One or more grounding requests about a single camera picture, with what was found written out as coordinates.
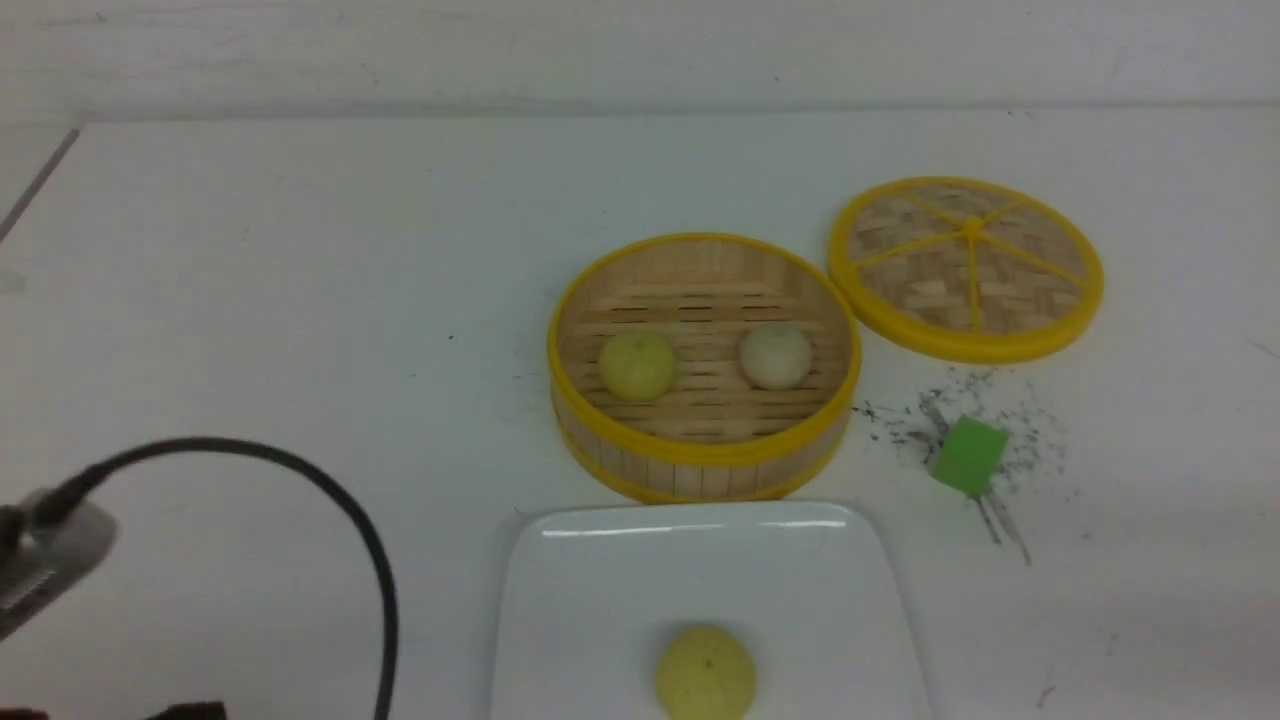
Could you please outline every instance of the white table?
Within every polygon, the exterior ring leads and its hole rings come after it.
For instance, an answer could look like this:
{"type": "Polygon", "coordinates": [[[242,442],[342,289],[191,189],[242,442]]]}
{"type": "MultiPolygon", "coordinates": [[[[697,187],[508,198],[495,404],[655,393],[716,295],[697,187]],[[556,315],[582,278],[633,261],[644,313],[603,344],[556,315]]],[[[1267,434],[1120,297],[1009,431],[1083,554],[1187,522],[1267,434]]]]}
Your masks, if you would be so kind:
{"type": "MultiPolygon", "coordinates": [[[[874,419],[799,493],[881,528],[937,717],[1272,717],[1276,109],[90,126],[0,247],[27,279],[0,297],[0,489],[160,436],[298,451],[388,541],[396,715],[483,717],[517,528],[623,502],[548,406],[543,336],[570,279],[682,229],[820,261],[846,200],[925,173],[1055,205],[1108,282],[1078,343],[986,379],[864,332],[874,419]],[[891,442],[927,428],[905,410],[931,389],[952,418],[1006,413],[1018,469],[998,487],[1032,566],[891,442]]],[[[367,716],[372,573],[319,493],[188,457],[97,500],[120,542],[0,646],[0,698],[104,720],[204,697],[237,720],[367,716]]]]}

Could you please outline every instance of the sponge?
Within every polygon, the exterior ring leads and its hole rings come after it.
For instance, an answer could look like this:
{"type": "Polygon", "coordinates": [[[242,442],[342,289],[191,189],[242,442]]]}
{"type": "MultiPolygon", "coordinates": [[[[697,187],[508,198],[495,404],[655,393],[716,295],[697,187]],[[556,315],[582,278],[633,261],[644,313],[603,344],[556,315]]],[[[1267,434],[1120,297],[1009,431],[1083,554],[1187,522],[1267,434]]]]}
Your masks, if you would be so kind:
{"type": "Polygon", "coordinates": [[[942,443],[933,479],[977,500],[991,489],[991,477],[1000,466],[1009,433],[964,416],[951,425],[942,443]]]}

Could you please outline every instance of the brown object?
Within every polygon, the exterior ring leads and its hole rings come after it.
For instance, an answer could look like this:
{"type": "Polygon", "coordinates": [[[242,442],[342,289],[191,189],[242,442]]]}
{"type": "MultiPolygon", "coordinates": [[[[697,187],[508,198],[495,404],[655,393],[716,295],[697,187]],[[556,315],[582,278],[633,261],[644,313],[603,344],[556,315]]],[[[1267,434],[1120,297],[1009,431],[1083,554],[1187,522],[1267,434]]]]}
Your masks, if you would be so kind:
{"type": "Polygon", "coordinates": [[[847,242],[863,286],[899,313],[947,331],[1036,331],[1084,295],[1085,264],[1071,236],[1036,205],[995,190],[920,182],[870,202],[847,242]]]}
{"type": "Polygon", "coordinates": [[[603,418],[571,407],[558,384],[556,413],[579,460],[632,497],[785,493],[797,477],[820,466],[847,420],[846,398],[842,407],[797,428],[841,389],[851,393],[851,380],[844,388],[856,372],[850,318],[826,278],[777,249],[709,233],[649,241],[593,268],[564,297],[552,363],[558,357],[568,389],[603,418]],[[772,322],[792,323],[813,342],[813,368],[794,389],[754,388],[739,369],[739,342],[772,322]],[[604,342],[630,331],[659,333],[676,348],[678,379],[654,402],[613,397],[596,370],[604,342]],[[780,436],[792,429],[797,432],[780,436]],[[645,443],[637,433],[659,442],[645,443]],[[632,442],[636,437],[641,439],[632,442]],[[776,442],[756,442],[767,438],[776,442]],[[724,452],[709,450],[714,446],[724,452]]]}

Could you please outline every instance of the bamboo steamer lid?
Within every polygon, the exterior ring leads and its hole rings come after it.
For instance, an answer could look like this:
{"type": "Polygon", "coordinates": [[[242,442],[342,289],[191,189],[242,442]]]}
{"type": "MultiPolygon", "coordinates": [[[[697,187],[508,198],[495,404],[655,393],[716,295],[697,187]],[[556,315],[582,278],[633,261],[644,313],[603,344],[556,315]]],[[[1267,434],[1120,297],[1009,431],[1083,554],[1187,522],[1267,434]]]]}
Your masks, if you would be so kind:
{"type": "Polygon", "coordinates": [[[1102,300],[1102,264],[1075,225],[1033,197],[966,178],[864,192],[836,222],[829,265],[868,327],[959,363],[1056,352],[1102,300]]]}

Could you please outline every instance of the white plate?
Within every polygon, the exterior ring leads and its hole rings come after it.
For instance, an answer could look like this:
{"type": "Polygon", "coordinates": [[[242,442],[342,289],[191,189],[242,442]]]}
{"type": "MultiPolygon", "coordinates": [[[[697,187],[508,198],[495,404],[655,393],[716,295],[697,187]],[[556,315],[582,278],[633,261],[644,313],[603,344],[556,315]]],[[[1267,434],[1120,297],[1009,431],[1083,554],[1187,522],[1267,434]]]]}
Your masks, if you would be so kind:
{"type": "Polygon", "coordinates": [[[653,673],[690,623],[750,648],[750,719],[931,716],[870,524],[838,505],[753,502],[530,524],[507,569],[490,717],[662,720],[653,673]]]}

